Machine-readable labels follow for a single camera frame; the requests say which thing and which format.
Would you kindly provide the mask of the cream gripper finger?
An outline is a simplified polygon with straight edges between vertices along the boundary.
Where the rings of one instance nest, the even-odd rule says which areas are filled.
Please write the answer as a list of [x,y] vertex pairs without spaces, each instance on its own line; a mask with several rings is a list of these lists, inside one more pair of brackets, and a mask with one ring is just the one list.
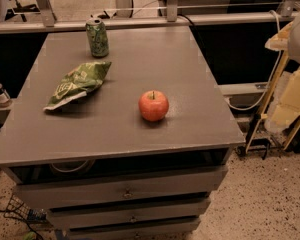
[[271,133],[287,129],[300,113],[300,67],[293,73],[284,71],[270,103],[265,128]]
[[292,22],[284,26],[278,33],[269,38],[265,43],[265,47],[272,51],[286,51],[288,49],[288,40]]

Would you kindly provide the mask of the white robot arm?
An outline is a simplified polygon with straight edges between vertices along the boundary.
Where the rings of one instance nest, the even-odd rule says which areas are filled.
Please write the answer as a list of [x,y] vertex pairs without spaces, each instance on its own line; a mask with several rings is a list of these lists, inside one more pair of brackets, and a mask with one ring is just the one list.
[[288,28],[270,38],[265,47],[288,52],[288,57],[299,64],[293,73],[284,72],[274,91],[268,116],[264,122],[267,131],[279,133],[287,129],[300,112],[300,11]]

